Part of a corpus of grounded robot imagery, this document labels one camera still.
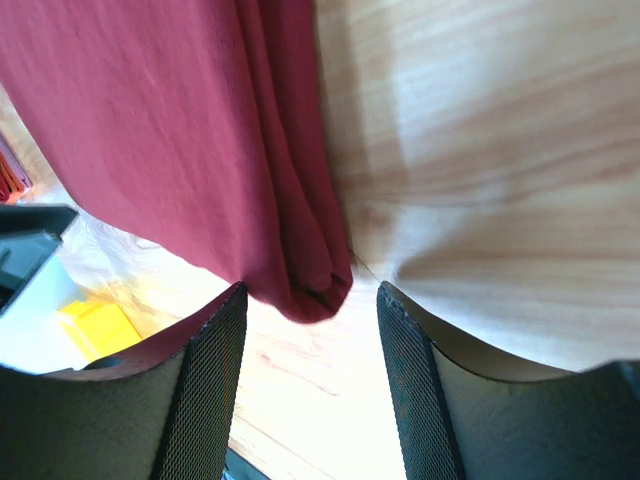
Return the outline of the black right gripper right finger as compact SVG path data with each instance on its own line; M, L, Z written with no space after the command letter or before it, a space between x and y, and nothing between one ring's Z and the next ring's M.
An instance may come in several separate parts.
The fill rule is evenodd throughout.
M635 479L639 365L581 373L525 360L390 283L377 317L410 479Z

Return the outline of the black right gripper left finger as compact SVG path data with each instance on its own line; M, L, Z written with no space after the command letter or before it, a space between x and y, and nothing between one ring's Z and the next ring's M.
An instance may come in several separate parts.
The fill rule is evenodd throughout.
M236 283L80 370L1 371L5 479L219 479L247 329Z

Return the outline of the dark red t-shirt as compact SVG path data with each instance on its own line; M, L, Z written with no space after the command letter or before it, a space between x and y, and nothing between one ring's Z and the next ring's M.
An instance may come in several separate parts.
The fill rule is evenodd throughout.
M310 1L5 1L1 84L75 202L300 323L352 285Z

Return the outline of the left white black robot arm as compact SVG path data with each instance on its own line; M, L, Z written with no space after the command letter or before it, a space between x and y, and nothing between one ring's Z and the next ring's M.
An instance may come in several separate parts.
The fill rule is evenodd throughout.
M87 359L61 310L85 297L56 253L78 213L61 205L1 207L1 364L30 374L81 369Z

